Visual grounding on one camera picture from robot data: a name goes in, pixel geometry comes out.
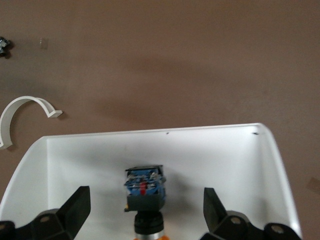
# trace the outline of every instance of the white arc-shaped object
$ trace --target white arc-shaped object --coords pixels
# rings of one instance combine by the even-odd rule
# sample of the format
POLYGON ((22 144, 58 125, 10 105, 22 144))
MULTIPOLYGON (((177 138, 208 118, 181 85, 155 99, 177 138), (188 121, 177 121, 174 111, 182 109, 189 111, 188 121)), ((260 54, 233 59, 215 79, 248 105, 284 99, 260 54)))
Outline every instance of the white arc-shaped object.
POLYGON ((63 113, 61 110, 55 110, 48 101, 39 97, 21 96, 16 98, 6 106, 0 117, 0 150, 6 149, 13 144, 10 137, 11 120, 18 108, 29 101, 38 103, 48 118, 56 118, 63 113))

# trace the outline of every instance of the bolt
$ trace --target bolt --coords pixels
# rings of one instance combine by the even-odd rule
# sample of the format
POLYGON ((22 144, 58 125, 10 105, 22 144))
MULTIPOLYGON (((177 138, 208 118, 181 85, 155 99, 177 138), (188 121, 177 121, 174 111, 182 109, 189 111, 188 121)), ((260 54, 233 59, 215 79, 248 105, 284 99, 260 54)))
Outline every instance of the bolt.
POLYGON ((277 234, 283 234, 285 232, 284 229, 279 225, 272 225, 271 229, 277 234))
POLYGON ((236 216, 233 216, 233 217, 231 218, 231 222, 232 222, 233 224, 240 224, 240 223, 241 223, 241 220, 240 220, 240 218, 238 218, 238 217, 236 217, 236 216))
POLYGON ((45 222, 48 222, 49 220, 50 220, 49 216, 44 216, 40 219, 40 223, 45 223, 45 222))

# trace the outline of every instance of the silver metal ring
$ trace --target silver metal ring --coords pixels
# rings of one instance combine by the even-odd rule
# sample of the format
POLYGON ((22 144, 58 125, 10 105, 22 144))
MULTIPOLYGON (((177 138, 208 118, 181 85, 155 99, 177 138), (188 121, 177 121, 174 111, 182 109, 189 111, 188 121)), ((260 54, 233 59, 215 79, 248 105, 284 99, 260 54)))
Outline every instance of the silver metal ring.
POLYGON ((149 235, 144 235, 144 234, 135 234, 135 237, 139 240, 157 240, 165 235, 165 231, 160 231, 157 233, 149 234, 149 235))

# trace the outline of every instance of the white plastic container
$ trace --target white plastic container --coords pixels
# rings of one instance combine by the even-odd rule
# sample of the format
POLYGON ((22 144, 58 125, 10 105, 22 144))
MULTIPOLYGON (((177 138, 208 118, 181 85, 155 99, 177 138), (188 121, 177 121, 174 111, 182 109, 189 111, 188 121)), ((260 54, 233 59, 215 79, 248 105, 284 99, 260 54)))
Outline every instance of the white plastic container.
POLYGON ((42 137, 14 172, 0 219, 20 227, 89 185, 91 213, 76 239, 132 240, 136 213, 124 213, 125 169, 153 164, 163 165, 167 178, 162 213, 173 240, 198 240, 208 231, 204 187, 256 227, 277 222, 301 236, 276 142, 260 123, 42 137))

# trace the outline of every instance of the red component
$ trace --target red component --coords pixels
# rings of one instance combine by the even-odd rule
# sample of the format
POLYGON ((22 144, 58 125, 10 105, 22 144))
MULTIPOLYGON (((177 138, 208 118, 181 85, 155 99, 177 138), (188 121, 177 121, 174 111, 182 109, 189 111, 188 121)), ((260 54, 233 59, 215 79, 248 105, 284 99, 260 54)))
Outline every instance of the red component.
POLYGON ((140 194, 146 195, 147 192, 147 183, 145 181, 140 182, 140 194))

